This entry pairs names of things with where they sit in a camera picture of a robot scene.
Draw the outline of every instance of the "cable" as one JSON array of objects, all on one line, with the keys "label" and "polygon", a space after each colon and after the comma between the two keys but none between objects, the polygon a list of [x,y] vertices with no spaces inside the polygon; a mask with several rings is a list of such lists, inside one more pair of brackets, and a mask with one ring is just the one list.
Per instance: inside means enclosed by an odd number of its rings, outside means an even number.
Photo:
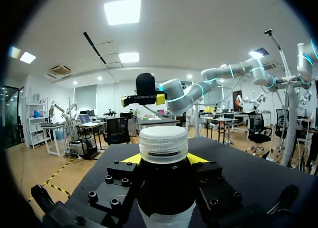
[{"label": "cable", "polygon": [[[275,106],[274,106],[274,93],[272,93],[272,103],[273,103],[273,112],[275,112]],[[271,151],[273,149],[273,143],[274,143],[274,123],[275,123],[275,114],[273,116],[273,124],[272,124],[272,138],[271,138],[271,142],[270,142],[270,148],[269,148],[269,154],[268,154],[268,157],[270,158],[270,154],[271,154]]]},{"label": "cable", "polygon": [[219,100],[218,102],[215,102],[215,103],[212,103],[212,104],[197,104],[197,105],[216,105],[216,104],[219,104],[219,103],[221,103],[222,101],[226,100],[226,99],[229,97],[229,95],[232,93],[232,91],[234,90],[234,88],[235,88],[235,86],[237,85],[237,83],[238,83],[243,77],[245,77],[245,76],[250,78],[249,75],[243,75],[243,76],[241,76],[239,79],[237,79],[237,81],[234,83],[233,87],[231,88],[230,92],[227,94],[226,97],[224,97],[224,99]]},{"label": "cable", "polygon": [[292,215],[293,213],[288,210],[288,209],[279,209],[276,211],[273,211],[272,213],[270,213],[269,215],[273,215],[273,214],[277,214],[277,213],[282,213],[282,214],[286,214],[286,215]]},{"label": "cable", "polygon": [[260,87],[262,88],[262,90],[263,90],[266,94],[270,93],[270,91],[266,92],[262,85],[261,85]]}]

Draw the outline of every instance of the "ceiling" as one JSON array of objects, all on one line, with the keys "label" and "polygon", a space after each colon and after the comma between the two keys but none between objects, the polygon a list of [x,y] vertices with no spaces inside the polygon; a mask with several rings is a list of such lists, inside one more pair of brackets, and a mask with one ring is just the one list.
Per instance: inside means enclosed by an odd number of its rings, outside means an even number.
[{"label": "ceiling", "polygon": [[[63,87],[74,87],[74,80],[76,86],[120,82],[142,72],[154,73],[157,81],[186,80],[187,74],[200,81],[201,70],[244,61],[261,47],[269,52],[262,61],[281,64],[277,47],[263,34],[269,28],[295,71],[297,44],[310,39],[282,0],[141,0],[139,23],[108,26],[103,5],[110,1],[115,0],[46,0],[14,44],[37,58],[31,64],[10,58],[8,77],[42,77],[65,63],[74,72],[54,82]],[[125,52],[139,52],[140,61],[114,63]]]}]

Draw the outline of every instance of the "yellow tape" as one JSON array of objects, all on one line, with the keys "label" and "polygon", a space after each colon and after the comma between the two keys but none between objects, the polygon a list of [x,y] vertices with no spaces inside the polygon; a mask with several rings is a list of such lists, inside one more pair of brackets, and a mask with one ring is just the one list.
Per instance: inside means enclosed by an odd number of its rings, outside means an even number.
[{"label": "yellow tape", "polygon": [[68,191],[66,191],[66,190],[64,190],[64,189],[62,189],[62,188],[59,188],[59,187],[57,187],[57,186],[55,186],[55,185],[53,185],[53,184],[51,184],[51,183],[49,183],[49,182],[47,182],[47,185],[49,185],[49,186],[55,188],[56,190],[58,190],[58,191],[60,191],[60,192],[65,193],[65,194],[67,194],[67,195],[71,195],[71,192],[68,192]]},{"label": "yellow tape", "polygon": [[[188,153],[187,157],[188,157],[188,159],[189,159],[191,164],[197,163],[197,162],[208,162],[207,160],[205,160],[203,158],[200,158],[200,157],[198,157],[196,155],[193,155],[191,153]],[[134,155],[132,157],[129,157],[129,158],[123,160],[122,162],[133,162],[133,163],[139,164],[140,160],[141,160],[141,155],[139,153],[139,154],[136,154],[136,155]]]},{"label": "yellow tape", "polygon": [[69,165],[73,160],[74,160],[74,158],[72,158],[72,159],[71,159],[70,161],[68,161],[63,167],[61,167],[59,170],[57,170],[56,173],[53,173],[53,175],[52,175],[48,180],[46,180],[45,183],[47,183],[47,182],[50,181],[53,177],[55,177],[56,174],[58,174],[60,171],[62,171],[62,169],[65,168],[67,165]]}]

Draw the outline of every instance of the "laptop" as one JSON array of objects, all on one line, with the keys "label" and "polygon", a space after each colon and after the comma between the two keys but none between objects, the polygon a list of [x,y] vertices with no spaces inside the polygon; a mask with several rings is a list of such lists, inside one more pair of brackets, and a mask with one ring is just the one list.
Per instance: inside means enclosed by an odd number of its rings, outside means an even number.
[{"label": "laptop", "polygon": [[91,126],[99,125],[99,123],[91,122],[90,117],[88,116],[88,114],[79,115],[79,120],[80,120],[80,122],[81,122],[81,124],[83,126],[91,127]]}]

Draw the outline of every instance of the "person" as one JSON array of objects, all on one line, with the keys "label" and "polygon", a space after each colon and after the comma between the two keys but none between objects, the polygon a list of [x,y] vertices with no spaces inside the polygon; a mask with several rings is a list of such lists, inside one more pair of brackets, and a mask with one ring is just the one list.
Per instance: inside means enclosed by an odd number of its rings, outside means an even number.
[{"label": "person", "polygon": [[[315,129],[316,128],[316,109],[313,110],[309,122],[311,123],[311,128]],[[311,170],[311,163],[315,163],[318,155],[318,134],[316,133],[310,133],[310,138],[308,142],[308,160],[306,163],[306,173],[310,173]]]}]

